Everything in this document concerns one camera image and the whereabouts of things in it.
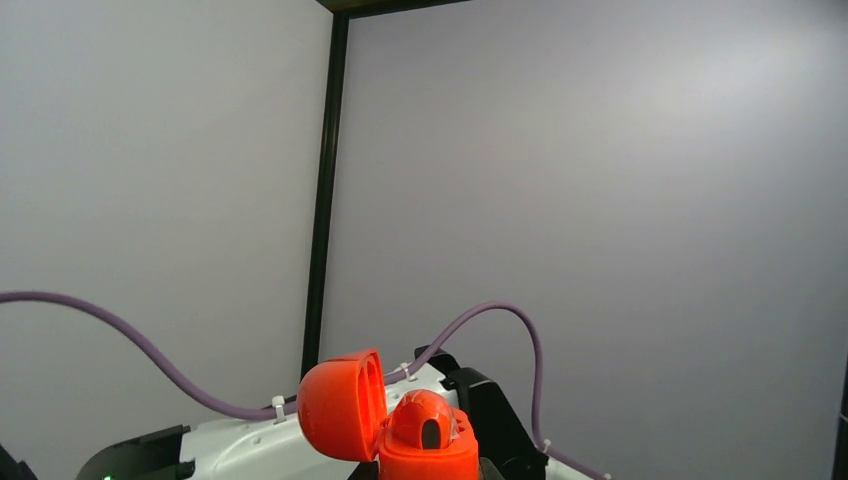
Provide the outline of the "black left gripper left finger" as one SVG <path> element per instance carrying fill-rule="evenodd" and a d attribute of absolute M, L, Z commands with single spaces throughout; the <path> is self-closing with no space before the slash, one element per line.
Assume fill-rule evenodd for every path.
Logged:
<path fill-rule="evenodd" d="M 352 473 L 347 477 L 347 480 L 378 480 L 379 479 L 379 464 L 373 462 L 361 462 Z"/>

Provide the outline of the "orange round case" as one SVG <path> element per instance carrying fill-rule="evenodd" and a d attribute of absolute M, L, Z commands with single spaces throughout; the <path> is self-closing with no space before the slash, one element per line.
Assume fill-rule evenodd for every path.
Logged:
<path fill-rule="evenodd" d="M 459 438 L 448 448 L 416 450 L 386 436 L 387 420 L 395 407 L 387 404 L 381 361 L 374 349 L 315 366 L 301 380 L 296 399 L 302 433 L 327 457 L 376 461 L 379 479 L 479 477 L 479 444 L 463 411 L 451 406 Z"/>

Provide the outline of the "orange earbud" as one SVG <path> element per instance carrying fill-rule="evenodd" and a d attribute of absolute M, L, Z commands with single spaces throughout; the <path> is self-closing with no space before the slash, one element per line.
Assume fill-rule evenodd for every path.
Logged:
<path fill-rule="evenodd" d="M 387 437 L 416 450 L 444 450 L 459 438 L 453 408 L 442 396 L 424 389 L 404 394 L 386 427 Z"/>

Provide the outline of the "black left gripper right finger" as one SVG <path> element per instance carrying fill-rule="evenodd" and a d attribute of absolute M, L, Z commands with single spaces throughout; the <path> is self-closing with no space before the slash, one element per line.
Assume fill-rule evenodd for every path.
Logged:
<path fill-rule="evenodd" d="M 497 467 L 485 457 L 479 459 L 479 480 L 504 480 Z"/>

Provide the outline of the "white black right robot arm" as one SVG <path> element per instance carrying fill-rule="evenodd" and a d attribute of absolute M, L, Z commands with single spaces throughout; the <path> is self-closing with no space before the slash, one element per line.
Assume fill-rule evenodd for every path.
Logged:
<path fill-rule="evenodd" d="M 591 479 L 528 433 L 499 385 L 435 347 L 384 373 L 373 349 L 313 368 L 249 420 L 109 446 L 82 479 Z"/>

